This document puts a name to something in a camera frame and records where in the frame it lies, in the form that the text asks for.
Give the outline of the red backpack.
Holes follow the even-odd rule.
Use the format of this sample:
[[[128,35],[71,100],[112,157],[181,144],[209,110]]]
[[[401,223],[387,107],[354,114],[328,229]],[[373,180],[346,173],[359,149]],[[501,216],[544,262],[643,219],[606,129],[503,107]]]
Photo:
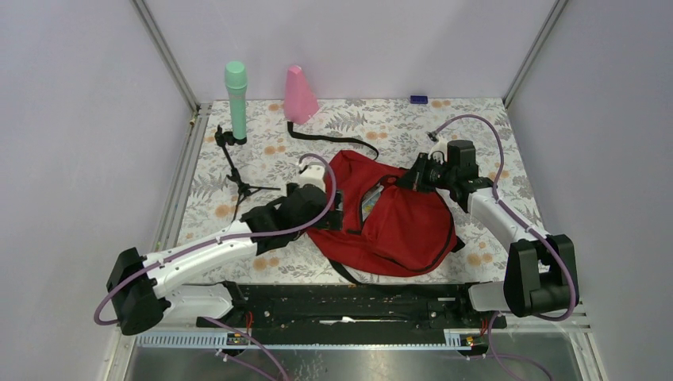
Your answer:
[[[464,247],[452,212],[437,192],[422,193],[395,185],[406,169],[381,164],[352,150],[339,151],[329,165],[343,195],[343,228],[310,229],[307,233],[347,281],[358,282],[349,268],[394,277],[423,275],[435,270],[449,253]],[[361,199],[377,184],[384,190],[362,222]]]

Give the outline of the clear packaged stationery card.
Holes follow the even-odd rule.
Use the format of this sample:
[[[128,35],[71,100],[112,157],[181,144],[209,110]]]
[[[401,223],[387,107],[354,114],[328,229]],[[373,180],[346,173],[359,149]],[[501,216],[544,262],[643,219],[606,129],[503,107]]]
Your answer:
[[[371,211],[374,209],[375,204],[379,200],[383,190],[384,186],[377,184],[376,186],[366,191],[363,195],[360,203],[360,215],[362,222],[365,222],[368,216],[371,214]]]

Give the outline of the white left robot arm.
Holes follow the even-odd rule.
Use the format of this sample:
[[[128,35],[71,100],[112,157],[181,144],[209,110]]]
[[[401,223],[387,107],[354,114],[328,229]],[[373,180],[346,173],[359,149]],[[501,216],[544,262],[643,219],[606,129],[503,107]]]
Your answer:
[[[101,305],[112,305],[111,321],[123,335],[154,328],[164,319],[219,318],[239,325],[246,306],[222,284],[197,285],[193,278],[232,261],[287,246],[310,228],[339,229],[342,193],[291,184],[288,195],[244,213],[224,229],[176,248],[141,255],[121,252],[106,282]]]

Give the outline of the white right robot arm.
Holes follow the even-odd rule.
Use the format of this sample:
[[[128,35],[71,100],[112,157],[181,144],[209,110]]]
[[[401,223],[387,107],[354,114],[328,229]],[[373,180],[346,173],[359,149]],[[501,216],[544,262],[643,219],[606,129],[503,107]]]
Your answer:
[[[552,235],[508,206],[494,182],[479,174],[476,149],[469,140],[440,140],[420,153],[398,185],[413,191],[447,190],[450,199],[481,222],[507,250],[505,277],[477,283],[455,306],[456,319],[474,327],[487,311],[553,321],[567,318],[579,302],[575,248],[564,235]]]

